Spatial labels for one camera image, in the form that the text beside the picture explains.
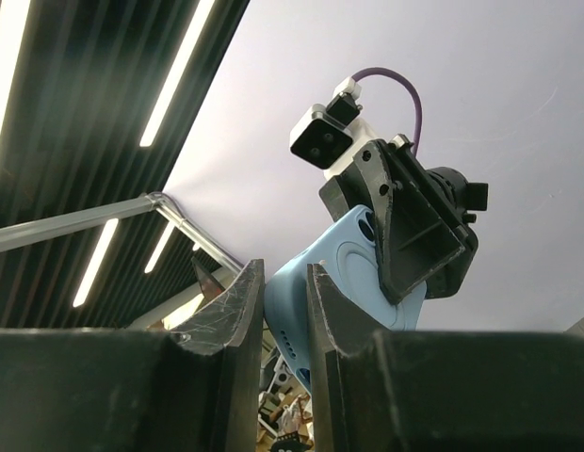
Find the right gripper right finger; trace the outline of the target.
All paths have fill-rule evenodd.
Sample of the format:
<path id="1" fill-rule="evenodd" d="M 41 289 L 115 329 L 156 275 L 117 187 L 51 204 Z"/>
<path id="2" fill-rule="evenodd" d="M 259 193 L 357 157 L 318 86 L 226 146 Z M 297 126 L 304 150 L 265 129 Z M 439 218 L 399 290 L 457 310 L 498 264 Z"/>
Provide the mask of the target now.
<path id="1" fill-rule="evenodd" d="M 584 339 L 389 331 L 307 268 L 320 451 L 584 451 Z"/>

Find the phone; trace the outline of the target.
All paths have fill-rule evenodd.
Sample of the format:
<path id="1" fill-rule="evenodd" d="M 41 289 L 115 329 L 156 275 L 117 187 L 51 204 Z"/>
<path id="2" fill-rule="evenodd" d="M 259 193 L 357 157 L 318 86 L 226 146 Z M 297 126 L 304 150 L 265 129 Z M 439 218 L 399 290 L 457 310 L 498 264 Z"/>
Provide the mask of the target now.
<path id="1" fill-rule="evenodd" d="M 416 328 L 427 285 L 421 283 L 400 304 L 380 288 L 373 211 L 357 205 L 312 245 L 283 265 L 265 289 L 265 318 L 277 348 L 294 377 L 311 391 L 307 320 L 307 266 L 320 264 L 335 286 L 360 309 L 391 331 Z"/>

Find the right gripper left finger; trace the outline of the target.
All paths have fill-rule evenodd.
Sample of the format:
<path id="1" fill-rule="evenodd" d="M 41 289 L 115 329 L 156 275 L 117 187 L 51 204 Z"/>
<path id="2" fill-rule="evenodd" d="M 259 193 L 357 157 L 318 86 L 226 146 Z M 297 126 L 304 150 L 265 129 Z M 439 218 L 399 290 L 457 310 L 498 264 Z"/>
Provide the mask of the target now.
<path id="1" fill-rule="evenodd" d="M 0 330 L 0 451 L 252 451 L 265 267 L 176 331 Z"/>

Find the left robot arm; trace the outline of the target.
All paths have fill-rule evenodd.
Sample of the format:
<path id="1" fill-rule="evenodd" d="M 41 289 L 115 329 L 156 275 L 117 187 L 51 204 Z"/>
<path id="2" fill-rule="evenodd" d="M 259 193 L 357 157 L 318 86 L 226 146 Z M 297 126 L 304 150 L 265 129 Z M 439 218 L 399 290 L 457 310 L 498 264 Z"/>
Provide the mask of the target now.
<path id="1" fill-rule="evenodd" d="M 394 305 L 420 283 L 427 299 L 459 291 L 479 247 L 471 226 L 488 207 L 487 184 L 424 169 L 411 147 L 404 135 L 370 140 L 319 190 L 333 220 L 357 205 L 371 209 L 379 284 Z"/>

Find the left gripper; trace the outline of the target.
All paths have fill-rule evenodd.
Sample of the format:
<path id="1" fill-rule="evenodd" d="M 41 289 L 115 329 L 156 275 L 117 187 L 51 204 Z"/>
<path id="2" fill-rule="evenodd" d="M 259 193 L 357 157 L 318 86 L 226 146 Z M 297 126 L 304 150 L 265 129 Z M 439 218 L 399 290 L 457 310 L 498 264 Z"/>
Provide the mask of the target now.
<path id="1" fill-rule="evenodd" d="M 456 169 L 424 169 L 403 135 L 367 142 L 353 163 L 318 194 L 334 222 L 357 205 L 373 211 L 384 295 L 398 304 L 421 283 L 427 299 L 457 294 L 479 246 L 479 185 Z"/>

